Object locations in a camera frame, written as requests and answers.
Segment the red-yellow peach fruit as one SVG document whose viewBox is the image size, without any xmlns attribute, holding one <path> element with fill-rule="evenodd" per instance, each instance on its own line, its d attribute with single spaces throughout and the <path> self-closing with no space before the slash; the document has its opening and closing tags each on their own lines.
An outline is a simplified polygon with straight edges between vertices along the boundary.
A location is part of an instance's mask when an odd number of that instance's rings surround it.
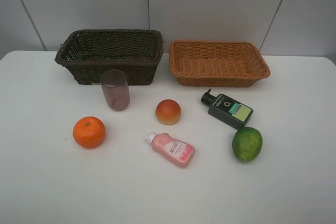
<svg viewBox="0 0 336 224">
<path fill-rule="evenodd" d="M 171 99 L 161 101 L 155 110 L 157 120 L 164 125 L 176 124 L 181 117 L 180 105 Z"/>
</svg>

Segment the dark green pump bottle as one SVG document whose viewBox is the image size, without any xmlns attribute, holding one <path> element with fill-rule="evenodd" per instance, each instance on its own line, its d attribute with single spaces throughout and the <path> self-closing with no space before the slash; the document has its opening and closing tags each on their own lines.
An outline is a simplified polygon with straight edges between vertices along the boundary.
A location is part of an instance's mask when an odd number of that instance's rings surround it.
<svg viewBox="0 0 336 224">
<path fill-rule="evenodd" d="M 247 124 L 253 113 L 252 108 L 227 95 L 219 94 L 215 97 L 210 92 L 211 89 L 205 92 L 201 98 L 201 102 L 208 106 L 209 115 L 236 130 Z"/>
</svg>

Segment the pink bottle white cap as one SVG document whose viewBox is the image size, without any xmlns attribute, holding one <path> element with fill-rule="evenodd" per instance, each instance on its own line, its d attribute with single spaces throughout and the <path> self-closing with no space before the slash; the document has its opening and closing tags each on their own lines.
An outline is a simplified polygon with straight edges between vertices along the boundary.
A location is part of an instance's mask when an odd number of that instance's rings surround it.
<svg viewBox="0 0 336 224">
<path fill-rule="evenodd" d="M 167 133 L 150 133 L 145 140 L 168 161 L 180 168 L 186 168 L 195 154 L 195 148 Z"/>
</svg>

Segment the green lime fruit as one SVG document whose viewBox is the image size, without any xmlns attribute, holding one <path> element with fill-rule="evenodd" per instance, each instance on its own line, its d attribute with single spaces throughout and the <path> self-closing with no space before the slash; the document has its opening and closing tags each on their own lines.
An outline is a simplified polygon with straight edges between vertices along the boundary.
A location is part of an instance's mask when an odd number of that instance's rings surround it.
<svg viewBox="0 0 336 224">
<path fill-rule="evenodd" d="M 232 149 L 235 157 L 242 163 L 253 161 L 261 152 L 263 137 L 253 127 L 242 127 L 232 140 Z"/>
</svg>

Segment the orange wicker basket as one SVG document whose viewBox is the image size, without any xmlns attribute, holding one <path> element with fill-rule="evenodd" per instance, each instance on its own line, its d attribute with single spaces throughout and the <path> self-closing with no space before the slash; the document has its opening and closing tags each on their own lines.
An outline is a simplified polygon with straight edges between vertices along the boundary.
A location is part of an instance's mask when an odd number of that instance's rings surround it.
<svg viewBox="0 0 336 224">
<path fill-rule="evenodd" d="M 260 51 L 245 41 L 175 40 L 169 63 L 183 86 L 245 88 L 270 76 Z"/>
</svg>

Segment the dark brown wicker basket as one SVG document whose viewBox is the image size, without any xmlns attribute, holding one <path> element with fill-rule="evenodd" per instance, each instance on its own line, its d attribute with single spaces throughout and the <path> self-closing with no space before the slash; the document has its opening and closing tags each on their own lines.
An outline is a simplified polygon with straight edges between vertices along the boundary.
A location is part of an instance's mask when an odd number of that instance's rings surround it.
<svg viewBox="0 0 336 224">
<path fill-rule="evenodd" d="M 163 55 L 159 31 L 82 29 L 61 44 L 55 62 L 82 85 L 99 83 L 108 70 L 122 70 L 130 86 L 150 85 Z"/>
</svg>

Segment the purple translucent plastic cup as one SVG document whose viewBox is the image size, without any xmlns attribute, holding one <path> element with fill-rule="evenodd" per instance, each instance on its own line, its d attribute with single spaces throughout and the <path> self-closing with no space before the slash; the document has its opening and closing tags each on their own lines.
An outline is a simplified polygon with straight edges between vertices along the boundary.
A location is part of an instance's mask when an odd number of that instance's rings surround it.
<svg viewBox="0 0 336 224">
<path fill-rule="evenodd" d="M 108 70 L 100 76 L 100 85 L 109 108 L 125 110 L 130 103 L 127 76 L 122 70 Z"/>
</svg>

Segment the orange tangerine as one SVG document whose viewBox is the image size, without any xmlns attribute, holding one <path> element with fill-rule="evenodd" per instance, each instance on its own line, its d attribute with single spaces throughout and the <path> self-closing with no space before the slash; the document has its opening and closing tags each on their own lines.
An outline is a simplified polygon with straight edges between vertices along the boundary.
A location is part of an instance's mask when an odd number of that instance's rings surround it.
<svg viewBox="0 0 336 224">
<path fill-rule="evenodd" d="M 87 116 L 74 125 L 72 135 L 75 142 L 81 147 L 95 148 L 105 140 L 106 128 L 100 119 Z"/>
</svg>

